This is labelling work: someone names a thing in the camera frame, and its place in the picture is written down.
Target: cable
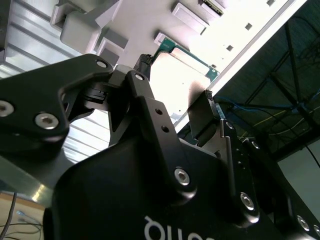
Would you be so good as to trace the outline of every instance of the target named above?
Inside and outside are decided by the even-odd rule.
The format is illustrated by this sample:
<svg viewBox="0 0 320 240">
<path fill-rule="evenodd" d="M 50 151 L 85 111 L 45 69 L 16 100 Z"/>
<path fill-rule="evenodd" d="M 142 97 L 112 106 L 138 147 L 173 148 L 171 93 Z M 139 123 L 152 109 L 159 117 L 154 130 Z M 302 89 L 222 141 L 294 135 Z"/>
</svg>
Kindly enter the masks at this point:
<svg viewBox="0 0 320 240">
<path fill-rule="evenodd" d="M 227 97 L 224 97 L 224 96 L 214 96 L 214 97 L 217 98 L 217 99 L 227 100 L 228 102 L 230 102 L 230 103 L 232 103 L 233 105 L 235 105 L 237 108 L 242 109 L 242 110 L 244 110 L 244 111 L 256 112 L 256 110 L 254 110 L 255 108 L 253 108 L 253 109 L 243 108 L 243 107 L 237 105 L 236 103 L 234 103 L 231 99 L 229 99 L 229 98 L 227 98 Z"/>
<path fill-rule="evenodd" d="M 0 234 L 0 240 L 4 239 L 4 237 L 5 237 L 5 235 L 6 235 L 7 231 L 8 231 L 8 228 L 9 228 L 11 220 L 12 220 L 12 216 L 14 214 L 16 201 L 17 201 L 17 193 L 15 192 L 13 194 L 12 203 L 11 203 L 11 207 L 10 207 L 10 210 L 9 210 L 8 218 L 7 218 L 6 223 L 4 225 L 4 228 L 2 229 L 2 232 Z"/>
<path fill-rule="evenodd" d="M 280 111 L 280 112 L 276 113 L 274 116 L 277 116 L 277 115 L 283 114 L 283 113 L 285 113 L 285 112 L 286 112 L 286 110 Z M 270 119 L 272 119 L 272 118 L 273 118 L 273 117 L 272 117 L 272 116 L 270 116 L 270 117 L 268 117 L 268 118 L 266 118 L 266 119 L 264 119 L 264 120 L 262 120 L 262 121 L 260 121 L 260 122 L 256 123 L 255 125 L 253 125 L 253 127 L 258 126 L 258 125 L 260 125 L 260 124 L 264 123 L 265 121 L 268 121 L 268 120 L 270 120 Z M 239 139 L 241 140 L 242 138 L 244 138 L 245 134 L 247 134 L 247 133 L 248 133 L 248 132 L 247 132 L 247 131 L 245 131 L 245 132 L 244 132 L 244 134 L 242 134 L 242 136 L 241 136 Z"/>
<path fill-rule="evenodd" d="M 40 226 L 43 227 L 42 224 L 36 224 L 36 223 L 11 223 L 9 224 L 10 226 L 14 226 L 14 225 L 34 225 L 34 226 Z"/>
<path fill-rule="evenodd" d="M 265 110 L 263 110 L 263 109 L 260 109 L 260 108 L 257 108 L 257 109 L 258 109 L 259 111 L 262 111 L 262 112 L 264 112 L 264 113 L 272 116 L 273 118 L 275 118 L 278 122 L 280 122 L 280 123 L 282 123 L 283 125 L 285 125 L 297 138 L 299 138 L 299 135 L 298 135 L 295 131 L 293 131 L 291 127 L 289 127 L 286 123 L 284 123 L 282 120 L 280 120 L 279 118 L 277 118 L 275 115 L 273 115 L 273 114 L 271 114 L 270 112 L 265 111 Z M 318 165 L 318 167 L 320 168 L 320 163 L 318 162 L 318 160 L 317 160 L 316 156 L 314 155 L 314 153 L 310 150 L 310 148 L 309 148 L 306 144 L 304 144 L 304 146 L 305 146 L 306 149 L 309 151 L 309 153 L 310 153 L 311 156 L 313 157 L 315 163 L 316 163 L 316 164 Z"/>
<path fill-rule="evenodd" d="M 318 107 L 316 107 L 315 109 L 311 110 L 311 111 L 309 112 L 309 114 L 311 114 L 312 112 L 314 112 L 314 111 L 317 110 L 317 109 L 320 109 L 320 106 L 318 106 Z M 301 118 L 300 121 L 298 121 L 293 127 L 288 128 L 287 130 L 284 130 L 284 131 L 281 131 L 281 132 L 272 133 L 272 134 L 269 134 L 269 135 L 270 135 L 270 136 L 274 136 L 274 135 L 279 135 L 279 134 L 284 134 L 284 133 L 286 133 L 286 132 L 289 132 L 290 129 L 294 129 L 294 128 L 295 128 L 296 126 L 298 126 L 299 123 L 301 123 L 303 120 L 305 120 L 305 119 L 304 119 L 304 118 Z"/>
<path fill-rule="evenodd" d="M 12 234 L 37 234 L 40 232 L 40 228 L 37 228 L 37 231 L 14 231 L 14 232 L 10 232 L 8 233 L 7 235 L 5 235 L 5 238 L 9 235 L 12 235 Z"/>
<path fill-rule="evenodd" d="M 5 238 L 5 239 L 21 240 L 21 239 L 19 239 L 19 238 L 15 238 L 15 237 L 12 237 L 12 236 L 5 236 L 4 238 Z"/>
</svg>

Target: green circuit board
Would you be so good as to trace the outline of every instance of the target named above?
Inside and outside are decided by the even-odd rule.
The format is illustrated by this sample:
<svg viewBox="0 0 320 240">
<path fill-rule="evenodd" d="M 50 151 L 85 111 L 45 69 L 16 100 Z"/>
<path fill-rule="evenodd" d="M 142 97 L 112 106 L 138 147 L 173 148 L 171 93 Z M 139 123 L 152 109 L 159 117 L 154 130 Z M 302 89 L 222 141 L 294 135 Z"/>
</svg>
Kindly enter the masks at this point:
<svg viewBox="0 0 320 240">
<path fill-rule="evenodd" d="M 197 60 L 199 63 L 201 63 L 201 64 L 205 65 L 206 67 L 208 67 L 209 71 L 207 72 L 207 74 L 205 76 L 207 78 L 209 78 L 211 82 L 213 82 L 217 78 L 217 76 L 219 75 L 219 72 L 217 70 L 215 70 L 212 66 L 206 64 L 205 62 L 200 60 L 198 57 L 193 55 L 191 52 L 186 50 L 184 47 L 178 45 L 176 42 L 174 42 L 173 40 L 171 40 L 171 39 L 169 39 L 167 37 L 164 38 L 164 40 L 162 41 L 162 43 L 159 46 L 158 50 L 156 51 L 156 53 L 154 55 L 154 59 L 156 59 L 158 54 L 161 53 L 161 52 L 171 53 L 174 50 L 174 48 L 180 49 L 185 54 L 187 54 L 190 57 L 192 57 L 193 59 Z"/>
</svg>

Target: blue cable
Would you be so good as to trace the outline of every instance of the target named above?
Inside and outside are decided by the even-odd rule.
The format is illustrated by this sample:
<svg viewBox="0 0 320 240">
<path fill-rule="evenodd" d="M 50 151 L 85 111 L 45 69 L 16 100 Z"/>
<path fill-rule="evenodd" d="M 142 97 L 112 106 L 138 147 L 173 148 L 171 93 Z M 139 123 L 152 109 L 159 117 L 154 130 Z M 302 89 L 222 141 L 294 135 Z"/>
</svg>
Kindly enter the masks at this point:
<svg viewBox="0 0 320 240">
<path fill-rule="evenodd" d="M 237 105 L 236 103 L 234 103 L 231 99 L 227 98 L 227 97 L 224 97 L 224 96 L 214 96 L 215 98 L 218 98 L 218 99 L 225 99 L 227 100 L 228 102 L 232 103 L 233 105 L 235 105 L 237 108 L 239 109 L 242 109 L 244 111 L 248 111 L 248 112 L 257 112 L 258 109 L 263 109 L 263 108 L 259 108 L 259 107 L 250 107 L 250 109 L 248 108 L 244 108 L 244 107 L 241 107 L 239 105 Z M 277 105 L 273 105 L 271 107 L 284 107 L 284 108 L 291 108 L 292 106 L 290 105 L 283 105 L 283 104 L 277 104 Z"/>
<path fill-rule="evenodd" d="M 233 102 L 231 99 L 229 99 L 229 98 L 227 98 L 227 97 L 224 97 L 224 96 L 214 96 L 214 97 L 217 98 L 217 99 L 227 100 L 228 102 L 230 102 L 230 103 L 232 103 L 233 105 L 235 105 L 237 108 L 242 109 L 242 110 L 244 110 L 244 111 L 257 112 L 257 110 L 254 110 L 254 109 L 247 109 L 247 108 L 241 107 L 241 106 L 237 105 L 235 102 Z"/>
<path fill-rule="evenodd" d="M 315 98 L 318 96 L 319 93 L 320 93 L 320 88 L 318 89 L 318 91 L 316 92 L 316 94 L 313 95 L 313 97 L 311 98 L 311 100 L 315 99 Z"/>
</svg>

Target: wooden surface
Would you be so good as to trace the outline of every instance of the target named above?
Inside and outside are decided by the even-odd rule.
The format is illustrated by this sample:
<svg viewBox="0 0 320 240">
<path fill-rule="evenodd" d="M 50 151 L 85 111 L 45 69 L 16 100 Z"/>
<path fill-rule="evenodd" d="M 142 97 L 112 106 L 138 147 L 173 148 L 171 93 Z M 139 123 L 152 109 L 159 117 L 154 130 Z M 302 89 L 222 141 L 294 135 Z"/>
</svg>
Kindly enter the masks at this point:
<svg viewBox="0 0 320 240">
<path fill-rule="evenodd" d="M 1 226 L 6 224 L 12 198 L 13 197 L 11 195 L 0 193 L 0 225 Z M 30 202 L 21 198 L 17 198 L 15 207 L 14 207 L 13 216 L 12 216 L 12 221 L 11 221 L 12 224 L 21 223 L 19 219 L 24 219 L 27 222 L 32 221 L 28 217 L 18 215 L 17 214 L 18 210 L 28 215 L 29 217 L 39 221 L 40 223 L 42 223 L 45 208 L 42 207 L 41 205 L 38 205 L 34 202 Z M 14 233 L 14 232 L 32 233 L 36 231 L 38 231 L 38 229 L 32 225 L 13 225 L 9 227 L 6 234 Z M 44 239 L 43 232 L 41 234 L 41 238 L 40 238 L 39 232 L 35 234 L 14 233 L 14 234 L 10 234 L 8 237 L 17 238 L 19 240 L 39 240 L 39 239 L 43 240 Z"/>
</svg>

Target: silver screw head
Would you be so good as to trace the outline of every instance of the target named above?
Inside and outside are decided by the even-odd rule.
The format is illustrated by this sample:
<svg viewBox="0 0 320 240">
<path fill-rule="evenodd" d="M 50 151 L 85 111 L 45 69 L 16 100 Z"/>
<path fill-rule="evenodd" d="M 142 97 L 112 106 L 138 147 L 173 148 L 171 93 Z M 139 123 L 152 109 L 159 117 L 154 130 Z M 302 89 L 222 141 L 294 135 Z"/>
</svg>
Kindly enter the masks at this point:
<svg viewBox="0 0 320 240">
<path fill-rule="evenodd" d="M 313 228 L 314 228 L 316 234 L 318 234 L 318 236 L 320 237 L 320 228 L 317 225 L 313 225 Z"/>
<path fill-rule="evenodd" d="M 177 181 L 183 186 L 187 186 L 190 183 L 190 177 L 188 173 L 182 168 L 177 168 L 176 170 L 174 170 L 174 176 Z"/>
<path fill-rule="evenodd" d="M 258 145 L 255 141 L 252 141 L 251 143 L 252 143 L 252 145 L 253 145 L 256 149 L 259 149 L 259 148 L 260 148 L 259 145 Z"/>
<path fill-rule="evenodd" d="M 296 216 L 296 219 L 298 220 L 298 223 L 304 230 L 306 230 L 307 232 L 310 231 L 308 223 L 301 216 Z"/>
<path fill-rule="evenodd" d="M 40 113 L 35 117 L 35 124 L 37 124 L 42 129 L 52 130 L 55 129 L 59 120 L 50 113 Z"/>
<path fill-rule="evenodd" d="M 0 117 L 6 117 L 15 111 L 14 106 L 7 101 L 0 100 Z"/>
<path fill-rule="evenodd" d="M 234 129 L 234 127 L 231 125 L 230 122 L 226 122 L 225 124 L 226 124 L 230 129 Z"/>
<path fill-rule="evenodd" d="M 102 68 L 106 68 L 106 67 L 107 67 L 107 64 L 104 63 L 104 62 L 101 61 L 101 60 L 97 60 L 97 61 L 96 61 L 96 64 L 97 64 L 99 67 L 102 67 Z"/>
<path fill-rule="evenodd" d="M 241 199 L 241 202 L 243 203 L 243 205 L 245 205 L 245 207 L 248 210 L 253 211 L 255 209 L 254 202 L 251 200 L 251 198 L 245 192 L 241 192 L 240 199 Z"/>
<path fill-rule="evenodd" d="M 135 74 L 135 77 L 141 81 L 144 80 L 144 78 L 141 75 L 139 75 L 138 73 Z"/>
</svg>

